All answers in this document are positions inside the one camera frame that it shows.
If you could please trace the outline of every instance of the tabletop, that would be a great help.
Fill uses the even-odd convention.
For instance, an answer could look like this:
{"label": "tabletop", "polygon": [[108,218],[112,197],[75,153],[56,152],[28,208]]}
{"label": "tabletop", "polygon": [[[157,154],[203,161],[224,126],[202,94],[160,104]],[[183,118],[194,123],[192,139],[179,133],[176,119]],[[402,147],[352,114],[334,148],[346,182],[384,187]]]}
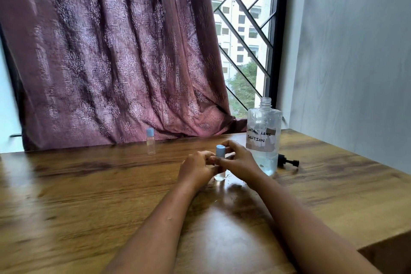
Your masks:
{"label": "tabletop", "polygon": [[[225,139],[245,144],[241,133],[157,141],[152,156],[144,142],[2,154],[0,271],[100,272],[175,184],[184,158]],[[410,238],[407,174],[292,130],[282,131],[280,153],[301,167],[274,179],[375,262],[368,247],[393,254],[392,242]],[[193,200],[175,273],[295,273],[283,248],[261,199],[228,172]]]}

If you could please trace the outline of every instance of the curtain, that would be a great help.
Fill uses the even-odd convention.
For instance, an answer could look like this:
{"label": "curtain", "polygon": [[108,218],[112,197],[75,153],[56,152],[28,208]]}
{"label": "curtain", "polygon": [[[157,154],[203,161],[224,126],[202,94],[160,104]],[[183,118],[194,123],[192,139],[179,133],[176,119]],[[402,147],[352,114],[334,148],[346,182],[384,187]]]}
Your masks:
{"label": "curtain", "polygon": [[244,130],[230,115],[211,0],[0,0],[23,133],[54,149]]}

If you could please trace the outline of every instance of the tree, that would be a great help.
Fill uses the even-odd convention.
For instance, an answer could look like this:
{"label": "tree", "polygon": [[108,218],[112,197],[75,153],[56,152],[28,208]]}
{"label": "tree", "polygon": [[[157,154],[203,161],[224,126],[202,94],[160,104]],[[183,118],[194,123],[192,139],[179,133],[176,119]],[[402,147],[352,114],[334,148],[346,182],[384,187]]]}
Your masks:
{"label": "tree", "polygon": [[[257,79],[257,64],[254,61],[239,66],[239,69],[247,79],[255,86]],[[229,79],[229,88],[248,108],[254,108],[255,91],[250,87],[243,75],[237,72],[233,78]],[[232,114],[237,118],[247,118],[247,111],[229,92],[229,102]]]}

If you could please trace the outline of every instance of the blue cap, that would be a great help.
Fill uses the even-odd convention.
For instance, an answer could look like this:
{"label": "blue cap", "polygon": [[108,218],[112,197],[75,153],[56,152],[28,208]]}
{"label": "blue cap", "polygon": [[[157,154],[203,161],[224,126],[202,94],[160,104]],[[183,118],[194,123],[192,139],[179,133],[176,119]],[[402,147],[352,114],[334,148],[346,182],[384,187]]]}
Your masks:
{"label": "blue cap", "polygon": [[147,136],[148,137],[154,137],[154,129],[153,128],[147,128]]}
{"label": "blue cap", "polygon": [[224,145],[218,144],[215,147],[215,155],[217,157],[226,157],[226,147]]}

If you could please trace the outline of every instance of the person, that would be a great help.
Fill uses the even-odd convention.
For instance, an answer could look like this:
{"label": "person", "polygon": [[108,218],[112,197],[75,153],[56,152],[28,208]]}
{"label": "person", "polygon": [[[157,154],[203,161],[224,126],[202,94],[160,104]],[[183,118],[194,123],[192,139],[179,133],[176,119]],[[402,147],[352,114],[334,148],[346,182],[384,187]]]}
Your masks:
{"label": "person", "polygon": [[[224,169],[254,189],[273,216],[282,236],[304,273],[380,273],[345,239],[337,235],[286,188],[268,177],[245,147],[222,143],[233,158],[196,152],[182,163],[177,184],[167,193],[103,273],[171,273],[188,207],[201,187]],[[212,168],[206,164],[216,165]]]}

